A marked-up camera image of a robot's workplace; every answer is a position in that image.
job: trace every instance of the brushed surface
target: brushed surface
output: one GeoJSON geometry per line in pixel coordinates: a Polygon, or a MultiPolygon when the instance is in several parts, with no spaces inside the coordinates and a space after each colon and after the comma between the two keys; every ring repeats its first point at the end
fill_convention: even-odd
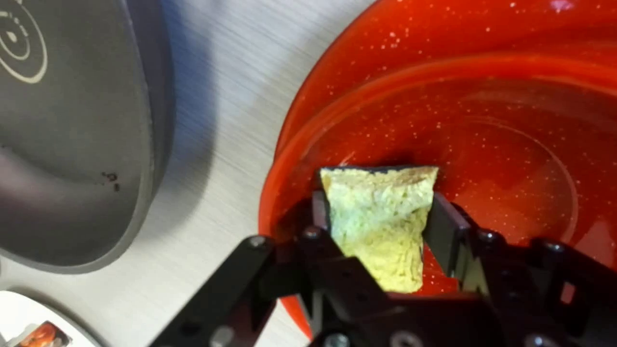
{"type": "MultiPolygon", "coordinates": [[[[147,346],[236,244],[257,232],[259,195],[287,109],[323,51],[371,1],[162,2],[178,123],[138,237],[118,261],[84,275],[0,259],[0,288],[54,305],[113,347],[147,346]]],[[[306,341],[278,306],[258,345],[306,341]]]]}

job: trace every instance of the yellow sponge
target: yellow sponge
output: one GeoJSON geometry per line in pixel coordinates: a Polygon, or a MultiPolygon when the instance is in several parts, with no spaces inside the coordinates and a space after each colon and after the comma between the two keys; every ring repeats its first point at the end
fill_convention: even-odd
{"type": "Polygon", "coordinates": [[[422,287],[422,231],[437,171],[320,170],[334,241],[346,256],[357,256],[385,291],[422,287]]]}

